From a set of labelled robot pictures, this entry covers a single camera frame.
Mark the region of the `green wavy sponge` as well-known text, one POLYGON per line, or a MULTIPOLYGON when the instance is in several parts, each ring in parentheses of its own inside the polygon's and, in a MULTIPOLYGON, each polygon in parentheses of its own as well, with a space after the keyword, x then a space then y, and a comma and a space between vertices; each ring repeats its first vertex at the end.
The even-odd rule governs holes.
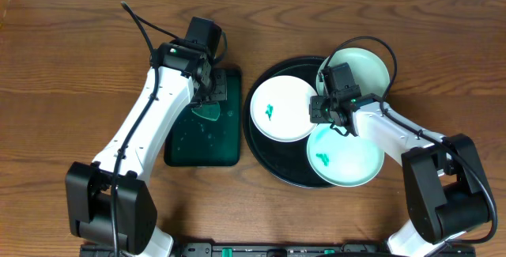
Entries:
POLYGON ((212 122, 218 121, 221 115, 221 106, 218 102, 212 104, 202 104, 192 108, 191 111, 198 117, 212 122))

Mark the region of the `white plate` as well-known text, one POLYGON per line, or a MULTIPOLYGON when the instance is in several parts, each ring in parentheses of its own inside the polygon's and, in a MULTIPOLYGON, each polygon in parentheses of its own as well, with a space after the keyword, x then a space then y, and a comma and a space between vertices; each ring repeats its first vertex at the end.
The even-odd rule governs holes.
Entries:
POLYGON ((269 78, 252 95, 251 119, 264 136, 276 142, 299 141, 316 128, 309 114, 310 99, 316 95, 315 89, 298 77, 269 78))

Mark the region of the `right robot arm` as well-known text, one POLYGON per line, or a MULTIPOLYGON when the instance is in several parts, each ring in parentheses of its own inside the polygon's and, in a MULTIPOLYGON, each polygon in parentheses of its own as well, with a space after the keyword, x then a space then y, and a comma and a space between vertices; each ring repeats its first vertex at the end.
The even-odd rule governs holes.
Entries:
POLYGON ((410 219, 387 239, 392 255, 435 256, 495 236, 497 204, 476 146, 465 134, 426 130, 375 94, 312 96, 309 115, 339 134, 373 142, 402 166, 410 219))

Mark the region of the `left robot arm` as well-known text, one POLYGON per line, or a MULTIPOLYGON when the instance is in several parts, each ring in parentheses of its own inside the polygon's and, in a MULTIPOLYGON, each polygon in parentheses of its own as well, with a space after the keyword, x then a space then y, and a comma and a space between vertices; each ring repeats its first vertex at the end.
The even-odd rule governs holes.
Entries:
POLYGON ((210 97, 217 45, 173 40, 152 53, 139 98, 90 164, 65 178, 70 231, 111 246, 115 256, 168 256, 174 240, 157 227, 148 185, 168 132, 189 104, 210 97))

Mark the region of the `rectangular green tray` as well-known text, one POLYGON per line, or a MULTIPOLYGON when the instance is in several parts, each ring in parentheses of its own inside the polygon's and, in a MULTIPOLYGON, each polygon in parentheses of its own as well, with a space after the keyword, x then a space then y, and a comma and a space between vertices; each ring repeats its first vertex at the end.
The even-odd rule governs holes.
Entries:
POLYGON ((240 159, 241 72, 226 70, 227 100, 218 102, 216 122, 183 109, 164 146, 164 162, 172 167, 230 167, 240 159))

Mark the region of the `round black tray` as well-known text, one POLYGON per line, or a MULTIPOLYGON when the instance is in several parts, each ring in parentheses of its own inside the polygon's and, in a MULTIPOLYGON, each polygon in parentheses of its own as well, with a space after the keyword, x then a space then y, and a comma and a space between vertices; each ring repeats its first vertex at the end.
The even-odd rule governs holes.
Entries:
POLYGON ((326 188, 335 185, 320 178, 310 166, 306 152, 309 135, 296 142, 276 142, 264 136, 251 119, 250 103, 260 84, 276 76, 298 77, 315 87, 317 70, 322 63, 320 56, 302 56, 274 65, 253 84, 244 107, 244 135, 257 161, 280 180, 298 187, 326 188))

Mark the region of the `pale green plate top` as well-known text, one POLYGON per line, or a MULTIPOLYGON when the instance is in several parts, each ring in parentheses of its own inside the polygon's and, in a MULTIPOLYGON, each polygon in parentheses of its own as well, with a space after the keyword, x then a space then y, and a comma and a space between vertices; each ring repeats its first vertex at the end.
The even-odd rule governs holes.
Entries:
POLYGON ((357 48, 345 48, 332 56, 329 67, 347 63, 361 94, 382 96, 390 83, 390 74, 384 62, 372 52, 357 48))

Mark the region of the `pale green plate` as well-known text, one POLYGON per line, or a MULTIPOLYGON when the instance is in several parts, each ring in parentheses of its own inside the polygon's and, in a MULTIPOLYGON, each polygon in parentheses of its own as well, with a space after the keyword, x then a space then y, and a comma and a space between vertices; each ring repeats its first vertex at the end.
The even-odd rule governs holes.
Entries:
POLYGON ((339 187, 358 187, 373 180, 384 163, 384 151, 373 142, 340 135, 330 124, 319 124, 309 135, 308 162, 323 180, 339 187))
POLYGON ((382 96, 390 83, 390 74, 384 62, 372 52, 357 48, 345 48, 332 56, 329 67, 347 63, 361 94, 382 96))

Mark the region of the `pale green plate bottom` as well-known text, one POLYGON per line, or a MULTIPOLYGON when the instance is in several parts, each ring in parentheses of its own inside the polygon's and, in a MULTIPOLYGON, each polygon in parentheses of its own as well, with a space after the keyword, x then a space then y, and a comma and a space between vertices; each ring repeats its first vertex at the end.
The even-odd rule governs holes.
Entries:
POLYGON ((340 135, 330 124, 319 124, 309 135, 308 162, 323 180, 339 187, 358 187, 373 180, 384 163, 384 151, 373 142, 340 135))

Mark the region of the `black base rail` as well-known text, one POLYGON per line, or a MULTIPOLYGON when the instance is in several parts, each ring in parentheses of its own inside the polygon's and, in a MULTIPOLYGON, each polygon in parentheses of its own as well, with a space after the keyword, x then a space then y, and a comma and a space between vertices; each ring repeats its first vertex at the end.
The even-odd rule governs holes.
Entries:
MULTIPOLYGON (((113 249, 104 245, 81 245, 80 257, 112 257, 113 249)), ((400 256, 392 255, 386 245, 343 244, 337 247, 324 246, 266 246, 266 245, 212 245, 189 243, 176 245, 170 257, 309 257, 309 256, 400 256)), ((443 257, 475 257, 472 247, 446 248, 438 255, 443 257)))

